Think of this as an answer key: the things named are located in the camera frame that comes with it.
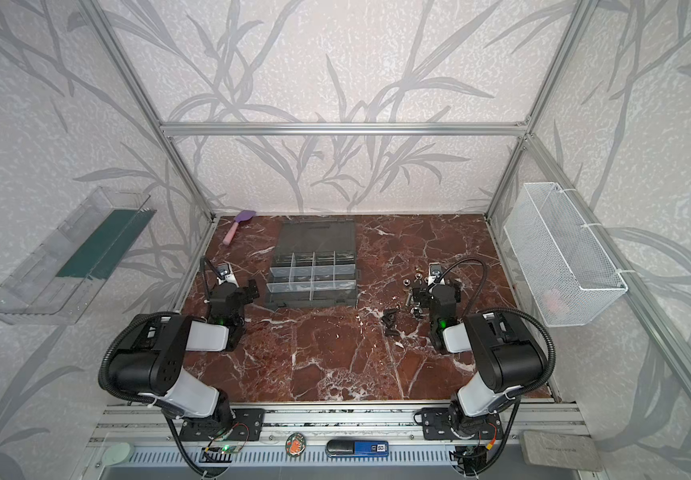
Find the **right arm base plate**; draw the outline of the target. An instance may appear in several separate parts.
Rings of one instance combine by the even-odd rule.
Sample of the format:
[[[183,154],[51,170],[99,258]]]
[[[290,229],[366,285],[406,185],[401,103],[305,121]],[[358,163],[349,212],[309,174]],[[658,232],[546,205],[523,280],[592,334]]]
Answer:
[[[425,440],[497,441],[503,438],[503,422],[497,414],[465,416],[449,407],[427,407],[413,414],[413,421],[423,429]]]

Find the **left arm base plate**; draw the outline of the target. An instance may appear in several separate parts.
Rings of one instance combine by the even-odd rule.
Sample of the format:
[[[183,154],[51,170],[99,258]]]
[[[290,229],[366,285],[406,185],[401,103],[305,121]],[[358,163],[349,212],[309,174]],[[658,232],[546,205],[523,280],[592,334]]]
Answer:
[[[179,438],[183,442],[207,442],[213,439],[228,441],[259,441],[266,410],[263,408],[238,408],[231,414],[216,418],[186,418]]]

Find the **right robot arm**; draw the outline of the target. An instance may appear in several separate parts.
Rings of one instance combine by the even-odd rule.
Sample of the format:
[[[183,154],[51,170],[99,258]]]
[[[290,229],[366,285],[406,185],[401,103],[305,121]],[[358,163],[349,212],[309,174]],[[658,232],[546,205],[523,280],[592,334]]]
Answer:
[[[435,350],[469,352],[475,360],[475,376],[449,404],[451,425],[462,432],[547,384],[557,352],[551,334],[535,317],[505,307],[459,316],[459,300],[459,287],[451,284],[419,280],[411,286],[413,314],[429,314]]]

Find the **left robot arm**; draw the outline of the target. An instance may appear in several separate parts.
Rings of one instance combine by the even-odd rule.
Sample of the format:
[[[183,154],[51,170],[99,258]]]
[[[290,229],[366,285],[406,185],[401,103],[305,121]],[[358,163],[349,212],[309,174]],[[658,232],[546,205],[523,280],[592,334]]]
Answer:
[[[246,331],[245,307],[260,297],[256,280],[231,281],[208,294],[208,316],[178,312],[139,314],[112,341],[98,374],[115,398],[155,405],[171,418],[205,421],[219,429],[234,424],[225,392],[184,368],[189,352],[231,352]]]

